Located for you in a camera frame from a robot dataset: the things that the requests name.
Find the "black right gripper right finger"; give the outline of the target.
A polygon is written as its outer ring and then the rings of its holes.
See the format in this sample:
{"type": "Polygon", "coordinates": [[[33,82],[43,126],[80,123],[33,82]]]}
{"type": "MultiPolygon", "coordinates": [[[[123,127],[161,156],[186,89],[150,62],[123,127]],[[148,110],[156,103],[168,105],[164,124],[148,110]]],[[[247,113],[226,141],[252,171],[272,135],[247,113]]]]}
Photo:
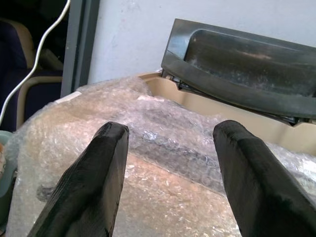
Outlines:
{"type": "Polygon", "coordinates": [[[315,203],[263,140],[234,120],[217,124],[213,140],[242,236],[315,236],[315,203]]]}

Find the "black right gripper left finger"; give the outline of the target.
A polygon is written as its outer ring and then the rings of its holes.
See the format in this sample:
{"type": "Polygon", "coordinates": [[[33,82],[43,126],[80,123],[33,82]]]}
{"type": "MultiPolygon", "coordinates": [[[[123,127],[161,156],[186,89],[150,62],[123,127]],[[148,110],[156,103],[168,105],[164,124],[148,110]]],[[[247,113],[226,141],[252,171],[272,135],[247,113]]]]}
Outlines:
{"type": "Polygon", "coordinates": [[[129,129],[117,122],[99,128],[63,173],[30,237],[110,237],[113,234],[128,155],[129,129]]]}

